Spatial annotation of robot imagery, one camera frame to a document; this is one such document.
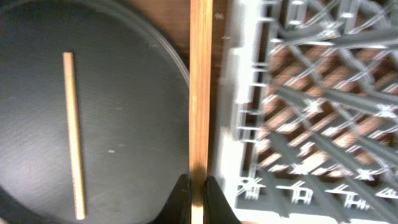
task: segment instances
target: wooden dowel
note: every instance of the wooden dowel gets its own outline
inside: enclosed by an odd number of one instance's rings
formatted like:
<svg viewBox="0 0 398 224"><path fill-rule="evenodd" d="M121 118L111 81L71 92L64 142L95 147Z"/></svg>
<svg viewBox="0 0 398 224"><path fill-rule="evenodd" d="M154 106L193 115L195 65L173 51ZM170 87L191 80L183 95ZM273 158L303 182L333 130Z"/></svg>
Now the wooden dowel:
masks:
<svg viewBox="0 0 398 224"><path fill-rule="evenodd" d="M207 176L210 115L212 20L213 0L191 0L189 169L192 183L192 224L203 224L203 185Z"/></svg>
<svg viewBox="0 0 398 224"><path fill-rule="evenodd" d="M77 107L75 71L73 54L63 53L63 71L65 74L65 94L67 101L70 161L72 165L73 196L77 220L85 219L85 194L83 190L83 164L81 163L79 117Z"/></svg>

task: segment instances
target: white speck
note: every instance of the white speck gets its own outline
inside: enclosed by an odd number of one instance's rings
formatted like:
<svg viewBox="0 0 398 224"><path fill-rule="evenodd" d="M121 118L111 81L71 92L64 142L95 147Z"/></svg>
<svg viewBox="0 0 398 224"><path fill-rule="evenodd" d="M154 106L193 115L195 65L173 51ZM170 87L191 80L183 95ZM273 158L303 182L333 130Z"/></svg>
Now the white speck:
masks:
<svg viewBox="0 0 398 224"><path fill-rule="evenodd" d="M222 13L218 13L217 12L214 16L216 17L217 20L223 20L224 19L224 15Z"/></svg>

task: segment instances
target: round black plate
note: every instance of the round black plate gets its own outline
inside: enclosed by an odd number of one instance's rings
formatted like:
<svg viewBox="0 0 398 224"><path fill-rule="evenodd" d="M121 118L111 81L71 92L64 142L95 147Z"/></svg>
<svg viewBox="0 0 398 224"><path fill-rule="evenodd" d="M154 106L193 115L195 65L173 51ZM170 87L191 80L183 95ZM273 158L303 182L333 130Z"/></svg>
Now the round black plate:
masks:
<svg viewBox="0 0 398 224"><path fill-rule="evenodd" d="M119 2L0 9L0 215L15 202L60 223L147 223L188 171L188 75ZM86 220L73 205L62 53L75 55Z"/></svg>

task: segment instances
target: wooden rod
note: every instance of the wooden rod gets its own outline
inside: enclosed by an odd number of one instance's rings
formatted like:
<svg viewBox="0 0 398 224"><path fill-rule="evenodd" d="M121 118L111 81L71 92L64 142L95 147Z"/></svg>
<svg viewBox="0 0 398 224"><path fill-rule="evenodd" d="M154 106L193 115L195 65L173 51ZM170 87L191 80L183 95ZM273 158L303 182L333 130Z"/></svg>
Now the wooden rod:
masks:
<svg viewBox="0 0 398 224"><path fill-rule="evenodd" d="M203 224L203 186L207 176L210 115L211 26L213 0L191 0L189 169L192 224Z"/></svg>
<svg viewBox="0 0 398 224"><path fill-rule="evenodd" d="M63 53L63 71L65 74L65 95L67 101L70 162L72 165L73 196L77 220L86 217L85 194L83 189L83 164L81 163L79 117L75 85L73 54Z"/></svg>

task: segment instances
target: black plate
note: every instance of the black plate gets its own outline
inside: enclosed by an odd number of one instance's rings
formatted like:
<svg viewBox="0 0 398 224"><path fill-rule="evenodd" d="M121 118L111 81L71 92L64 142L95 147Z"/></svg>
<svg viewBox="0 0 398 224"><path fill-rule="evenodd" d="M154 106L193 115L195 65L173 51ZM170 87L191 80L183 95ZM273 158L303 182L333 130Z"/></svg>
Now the black plate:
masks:
<svg viewBox="0 0 398 224"><path fill-rule="evenodd" d="M82 2L2 3L0 216L6 220L24 215L6 200L12 197L61 223L147 223L188 171L188 73L181 59L120 2ZM73 206L65 51L75 54L82 221Z"/></svg>

